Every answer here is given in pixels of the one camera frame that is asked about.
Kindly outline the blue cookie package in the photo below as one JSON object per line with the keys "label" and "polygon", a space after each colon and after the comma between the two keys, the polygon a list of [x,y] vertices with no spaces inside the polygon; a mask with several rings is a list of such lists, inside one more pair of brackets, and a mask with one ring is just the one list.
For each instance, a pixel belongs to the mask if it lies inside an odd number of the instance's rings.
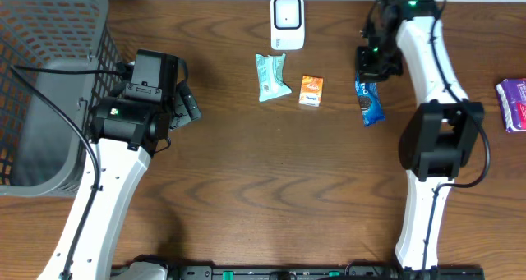
{"label": "blue cookie package", "polygon": [[364,126],[371,126],[385,119],[376,83],[362,83],[358,76],[355,80],[358,105],[362,113]]}

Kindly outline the orange white snack bar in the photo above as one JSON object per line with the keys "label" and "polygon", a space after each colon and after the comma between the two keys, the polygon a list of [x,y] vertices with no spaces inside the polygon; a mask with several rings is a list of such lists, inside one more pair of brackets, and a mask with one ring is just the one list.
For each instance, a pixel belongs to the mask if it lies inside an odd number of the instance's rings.
{"label": "orange white snack bar", "polygon": [[302,77],[298,102],[302,105],[319,107],[321,104],[324,79],[316,76]]}

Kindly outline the teal wet wipes pack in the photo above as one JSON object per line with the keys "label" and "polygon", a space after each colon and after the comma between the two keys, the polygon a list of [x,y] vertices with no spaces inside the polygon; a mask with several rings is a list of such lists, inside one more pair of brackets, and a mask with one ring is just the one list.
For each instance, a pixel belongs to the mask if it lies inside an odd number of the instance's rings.
{"label": "teal wet wipes pack", "polygon": [[256,54],[256,69],[259,82],[259,102],[291,94],[291,88],[284,82],[283,69],[286,54],[264,56]]}

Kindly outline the red purple pad package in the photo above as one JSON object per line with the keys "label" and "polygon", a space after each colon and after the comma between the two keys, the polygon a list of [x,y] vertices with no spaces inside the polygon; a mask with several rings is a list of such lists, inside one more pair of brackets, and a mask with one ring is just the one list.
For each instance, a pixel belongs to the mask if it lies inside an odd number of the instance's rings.
{"label": "red purple pad package", "polygon": [[525,79],[505,79],[496,85],[505,130],[525,131]]}

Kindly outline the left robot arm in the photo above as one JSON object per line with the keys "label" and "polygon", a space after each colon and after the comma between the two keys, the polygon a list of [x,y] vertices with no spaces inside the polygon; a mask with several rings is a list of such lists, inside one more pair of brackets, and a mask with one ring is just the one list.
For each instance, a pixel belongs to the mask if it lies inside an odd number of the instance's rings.
{"label": "left robot arm", "polygon": [[132,196],[169,132],[200,118],[180,57],[141,49],[89,113],[81,184],[41,279],[108,279]]}

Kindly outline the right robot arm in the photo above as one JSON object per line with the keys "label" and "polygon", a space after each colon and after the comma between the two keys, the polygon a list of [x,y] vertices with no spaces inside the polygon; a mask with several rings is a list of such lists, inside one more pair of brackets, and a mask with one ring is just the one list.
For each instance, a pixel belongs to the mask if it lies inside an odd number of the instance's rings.
{"label": "right robot arm", "polygon": [[438,266],[441,220],[455,179],[481,140],[482,103],[469,99],[445,47],[435,0],[375,0],[356,52],[356,79],[380,83],[409,71],[417,109],[399,139],[398,154],[408,179],[404,222],[395,246],[399,266],[429,274]]}

